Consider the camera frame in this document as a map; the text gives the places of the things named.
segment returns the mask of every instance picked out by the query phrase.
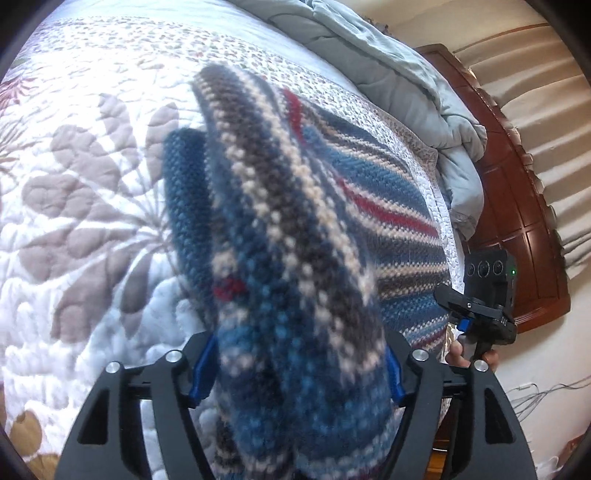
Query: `wooden floor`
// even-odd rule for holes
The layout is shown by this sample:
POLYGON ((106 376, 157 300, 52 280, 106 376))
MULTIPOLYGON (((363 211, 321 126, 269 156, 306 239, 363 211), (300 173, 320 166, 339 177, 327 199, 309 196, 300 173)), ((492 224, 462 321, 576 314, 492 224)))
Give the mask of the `wooden floor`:
POLYGON ((444 452, 433 451, 425 480, 439 480, 443 472, 443 464, 445 463, 446 454, 444 452))

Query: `bed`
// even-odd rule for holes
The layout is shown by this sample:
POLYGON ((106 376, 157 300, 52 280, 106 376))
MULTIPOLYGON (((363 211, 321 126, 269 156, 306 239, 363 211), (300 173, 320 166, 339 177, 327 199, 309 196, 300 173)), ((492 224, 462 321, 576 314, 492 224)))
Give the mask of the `bed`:
MULTIPOLYGON (((1 420, 42 479, 53 477, 69 428, 109 361, 152 363, 204 329, 170 244, 160 161, 170 131, 200 126, 187 81, 210 61, 286 86, 401 152, 439 232, 452 285, 462 289, 462 249, 438 184, 437 153, 337 69, 226 2, 118 5, 64 2, 27 41, 0 90, 0 122, 10 127, 0 147, 1 420)), ((144 407, 150 466, 162 479, 144 407)), ((211 455, 213 400, 193 414, 211 455)))

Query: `light blue blanket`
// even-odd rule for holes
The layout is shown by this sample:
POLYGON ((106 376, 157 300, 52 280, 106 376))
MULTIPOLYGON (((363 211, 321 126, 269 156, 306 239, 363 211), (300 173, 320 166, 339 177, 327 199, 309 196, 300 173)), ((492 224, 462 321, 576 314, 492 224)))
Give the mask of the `light blue blanket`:
POLYGON ((473 162, 484 155, 486 129, 430 63, 335 0, 229 1, 334 65, 371 102, 436 148, 452 222, 464 238, 472 236, 484 204, 473 162))

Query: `leaf pattern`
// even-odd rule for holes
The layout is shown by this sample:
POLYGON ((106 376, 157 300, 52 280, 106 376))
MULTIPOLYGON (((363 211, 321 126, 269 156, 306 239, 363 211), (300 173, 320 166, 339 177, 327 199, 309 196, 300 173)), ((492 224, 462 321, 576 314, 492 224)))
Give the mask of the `leaf pattern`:
POLYGON ((27 466, 38 480, 53 480, 56 475, 57 462, 60 460, 55 453, 37 455, 27 462, 27 466))
POLYGON ((0 113, 3 113, 11 103, 18 105, 20 97, 29 88, 27 83, 33 79, 17 75, 0 83, 0 113))
POLYGON ((16 141, 22 135, 22 127, 20 124, 12 124, 8 128, 2 129, 0 132, 0 153, 2 156, 9 155, 15 150, 22 148, 22 145, 17 145, 16 141))
POLYGON ((118 190, 121 171, 88 130, 62 125, 54 133, 50 149, 65 168, 113 192, 118 190))
POLYGON ((59 278, 88 262, 114 245, 126 242, 135 230, 79 228, 55 230, 35 238, 21 248, 21 265, 39 282, 59 278))
POLYGON ((162 178, 163 142, 170 132, 178 128, 178 108, 169 103, 158 109, 148 124, 146 133, 146 162, 152 184, 162 178))
POLYGON ((134 256, 143 247, 144 243, 138 242, 111 251, 87 268, 58 303, 51 337, 65 343, 88 340, 113 303, 113 289, 123 280, 134 256))
POLYGON ((100 96, 99 108, 107 134, 115 144, 115 149, 121 152, 132 168, 137 168, 140 156, 127 107, 116 96, 103 93, 100 96))
POLYGON ((22 412, 12 424, 8 435, 15 450, 22 457, 34 457, 27 462, 27 466, 39 480, 53 480, 56 474, 59 455, 39 455, 38 451, 43 440, 43 430, 37 416, 30 410, 22 412))
POLYGON ((35 414, 27 410, 15 419, 8 437, 18 454, 28 457, 39 450, 43 431, 35 414))
POLYGON ((22 188, 22 199, 37 213, 49 218, 115 222, 126 218, 105 203, 88 185, 68 174, 30 178, 22 188))
POLYGON ((142 319, 142 311, 154 292, 154 285, 150 285, 150 265, 154 252, 147 253, 135 265, 125 283, 121 300, 121 323, 127 338, 131 338, 138 331, 142 319))
POLYGON ((67 171, 32 177, 22 188, 22 200, 33 211, 72 220, 33 239, 18 254, 23 268, 40 283, 58 278, 68 281, 72 272, 79 275, 65 288, 53 314, 51 337, 65 343, 88 340, 112 307, 113 291, 121 282, 120 321, 127 337, 134 336, 155 288, 149 279, 154 254, 168 248, 162 235, 167 220, 153 205, 158 202, 157 194, 140 195, 153 189, 161 178, 162 143, 178 128, 178 108, 169 103, 153 114, 145 149, 138 147, 124 102, 104 93, 98 108, 106 132, 126 164, 119 166, 87 129, 61 125, 50 150, 67 171), (142 165, 148 170, 148 179, 142 177, 142 165), (134 185, 128 187, 123 180, 134 170, 139 181, 135 187, 142 190, 135 188, 135 197, 131 193, 134 185), (113 206, 130 204, 133 215, 113 206), (90 227, 85 222, 104 226, 90 227))
POLYGON ((18 66, 22 65, 23 63, 26 63, 27 60, 29 60, 27 57, 18 57, 16 59, 14 59, 14 61, 12 62, 12 64, 8 68, 8 70, 10 71, 12 69, 17 68, 18 66))

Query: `striped knitted fabric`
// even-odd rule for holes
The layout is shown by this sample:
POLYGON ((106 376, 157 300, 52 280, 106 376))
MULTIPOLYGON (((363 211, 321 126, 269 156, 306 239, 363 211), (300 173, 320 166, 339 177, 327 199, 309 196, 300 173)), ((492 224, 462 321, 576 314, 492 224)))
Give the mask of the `striped knitted fabric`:
POLYGON ((206 132, 165 142, 173 237, 217 331, 225 479, 372 478, 397 431, 382 321, 439 353, 446 258, 407 166, 243 70, 193 89, 206 132))

